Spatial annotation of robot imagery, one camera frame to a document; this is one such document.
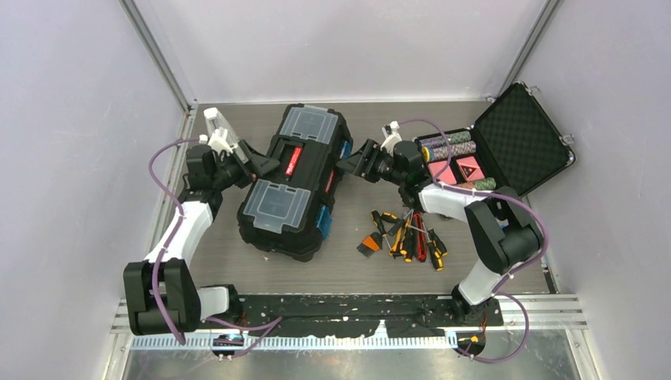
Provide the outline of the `black plastic toolbox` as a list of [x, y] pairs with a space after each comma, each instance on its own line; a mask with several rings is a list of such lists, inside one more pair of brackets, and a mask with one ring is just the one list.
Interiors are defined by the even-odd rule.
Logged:
[[352, 146], [341, 113], [288, 105], [267, 151], [279, 166], [251, 185], [238, 209], [242, 240], [265, 252], [312, 260], [330, 233], [336, 189], [346, 174], [336, 164], [350, 156]]

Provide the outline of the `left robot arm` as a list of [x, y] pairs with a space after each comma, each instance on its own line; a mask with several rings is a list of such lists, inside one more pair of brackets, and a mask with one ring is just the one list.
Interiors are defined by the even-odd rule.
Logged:
[[157, 245], [140, 261], [123, 270], [123, 285], [131, 331], [136, 336], [172, 334], [184, 345], [209, 317], [232, 328], [242, 318], [237, 291], [230, 284], [198, 288], [189, 270], [204, 233], [211, 227], [232, 186], [244, 188], [279, 167], [279, 161], [241, 140], [232, 147], [212, 147], [188, 139], [184, 186], [175, 195], [175, 212]]

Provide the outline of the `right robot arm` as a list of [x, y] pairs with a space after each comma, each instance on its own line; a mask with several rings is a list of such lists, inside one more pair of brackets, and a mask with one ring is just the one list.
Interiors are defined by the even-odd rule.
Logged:
[[388, 152], [369, 139], [336, 166], [371, 183], [397, 185], [406, 207], [468, 225], [478, 259], [453, 288], [448, 303], [453, 320], [462, 325], [479, 319], [483, 306], [506, 280], [547, 250], [544, 225], [511, 187], [477, 191], [440, 182], [430, 175], [414, 142], [398, 142]]

